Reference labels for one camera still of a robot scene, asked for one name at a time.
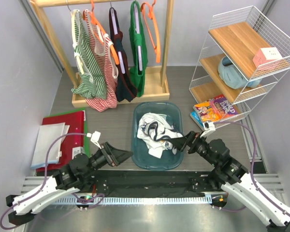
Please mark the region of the white navy-trimmed tank top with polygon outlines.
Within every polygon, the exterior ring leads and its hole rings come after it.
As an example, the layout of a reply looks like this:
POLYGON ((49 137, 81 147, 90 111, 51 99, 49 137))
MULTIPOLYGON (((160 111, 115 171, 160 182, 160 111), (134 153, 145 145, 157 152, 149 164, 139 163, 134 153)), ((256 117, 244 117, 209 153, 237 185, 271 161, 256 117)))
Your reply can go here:
POLYGON ((183 137, 183 134, 174 124, 170 125, 162 115, 146 113, 139 120, 137 138, 145 142, 149 155, 158 159, 164 151, 170 151, 175 155, 177 149, 169 140, 180 137, 183 137))

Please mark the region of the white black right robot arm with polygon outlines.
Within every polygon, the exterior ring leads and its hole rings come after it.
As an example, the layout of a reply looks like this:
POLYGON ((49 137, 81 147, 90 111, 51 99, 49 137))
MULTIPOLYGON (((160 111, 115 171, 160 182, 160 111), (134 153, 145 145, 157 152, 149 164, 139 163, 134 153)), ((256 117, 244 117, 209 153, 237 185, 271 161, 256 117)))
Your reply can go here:
POLYGON ((191 131, 184 137, 171 138, 169 142, 180 151, 188 147, 188 153, 199 154, 214 167, 208 175, 212 190, 233 195, 269 232, 290 232, 290 207, 260 185, 252 172, 230 155, 221 139, 207 142, 205 137, 191 131))

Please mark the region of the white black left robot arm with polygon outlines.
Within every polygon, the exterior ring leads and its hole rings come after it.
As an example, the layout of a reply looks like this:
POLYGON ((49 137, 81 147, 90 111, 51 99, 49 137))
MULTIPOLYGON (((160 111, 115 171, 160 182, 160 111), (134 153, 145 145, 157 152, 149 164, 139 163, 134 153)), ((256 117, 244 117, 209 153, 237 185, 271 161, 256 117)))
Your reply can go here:
POLYGON ((13 207, 13 211, 8 215, 9 222, 15 226, 23 225, 65 195, 80 191, 90 192, 93 188, 93 176, 98 169, 104 165, 119 166, 133 156, 133 152, 117 149, 108 142, 101 146, 90 157, 83 153, 77 154, 33 190, 23 195, 7 196, 7 206, 13 207))

